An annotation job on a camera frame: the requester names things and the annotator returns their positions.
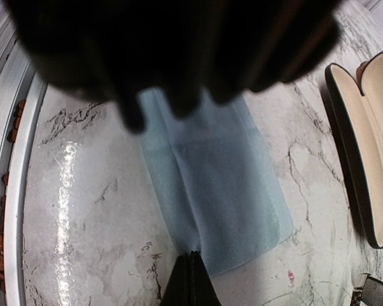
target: dark blurry object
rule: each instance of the dark blurry object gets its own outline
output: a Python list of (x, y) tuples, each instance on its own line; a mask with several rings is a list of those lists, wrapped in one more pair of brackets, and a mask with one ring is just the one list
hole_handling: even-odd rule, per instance
[(222, 306), (200, 253), (179, 256), (160, 306)]
[(19, 104), (17, 105), (17, 108), (18, 108), (19, 110), (23, 110), (24, 107), (25, 107), (25, 105), (26, 105), (26, 99), (23, 99), (23, 100), (21, 100), (21, 101), (19, 102)]
[(357, 277), (350, 306), (360, 306), (361, 302), (366, 306), (383, 306), (383, 282), (368, 273)]
[(218, 104), (289, 82), (331, 50), (339, 0), (6, 0), (36, 69), (82, 98), (118, 101), (132, 131), (157, 85), (185, 117), (206, 86)]
[(6, 174), (4, 174), (2, 177), (1, 177), (1, 180), (3, 181), (3, 183), (8, 184), (8, 175), (9, 175), (9, 172), (7, 172)]
[(3, 255), (0, 254), (0, 271), (4, 271), (4, 258)]
[(7, 136), (7, 140), (11, 143), (15, 143), (16, 138), (17, 138), (17, 130), (12, 129)]
[(19, 129), (21, 117), (17, 117), (14, 121), (14, 128)]
[(2, 196), (1, 197), (1, 208), (5, 208), (6, 207), (6, 196)]

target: white marble surface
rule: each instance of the white marble surface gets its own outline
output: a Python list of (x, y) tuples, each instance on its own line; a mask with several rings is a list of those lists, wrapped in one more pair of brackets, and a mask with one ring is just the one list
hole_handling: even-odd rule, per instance
[[(355, 0), (337, 13), (340, 44), (311, 75), (246, 92), (295, 225), (294, 235), (213, 284), (228, 305), (348, 305), (362, 272), (383, 280), (383, 250), (353, 225), (318, 81), (337, 62), (355, 72), (383, 35)], [(112, 103), (49, 88), (31, 156), (24, 216), (28, 305), (158, 305), (176, 253), (138, 139)]]

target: microfiber cloth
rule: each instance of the microfiber cloth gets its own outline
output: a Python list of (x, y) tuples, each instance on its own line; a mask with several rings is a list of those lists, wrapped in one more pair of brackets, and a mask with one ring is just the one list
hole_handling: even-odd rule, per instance
[(210, 275), (235, 268), (286, 240), (293, 225), (282, 190), (242, 96), (173, 117), (162, 90), (139, 95), (147, 117), (142, 148), (171, 239), (200, 251)]

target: marble countertop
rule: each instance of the marble countertop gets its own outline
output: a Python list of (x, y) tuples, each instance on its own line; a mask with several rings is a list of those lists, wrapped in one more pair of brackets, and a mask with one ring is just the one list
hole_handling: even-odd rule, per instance
[[(383, 50), (383, 35), (355, 0), (336, 16), (340, 43), (313, 73), (244, 93), (295, 232), (213, 279), (224, 306), (348, 305), (359, 273), (383, 281), (383, 250), (367, 244), (352, 218), (319, 92), (329, 63), (354, 74)], [(34, 139), (24, 211), (27, 304), (158, 305), (177, 254), (139, 140), (113, 103), (72, 100), (49, 87)]]

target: beige case lining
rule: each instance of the beige case lining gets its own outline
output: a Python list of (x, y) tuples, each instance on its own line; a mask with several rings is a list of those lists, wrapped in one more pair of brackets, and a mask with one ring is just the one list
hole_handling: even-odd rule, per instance
[(361, 81), (364, 95), (355, 80), (339, 66), (332, 66), (352, 124), (364, 166), (372, 205), (373, 230), (383, 246), (383, 53), (367, 65)]

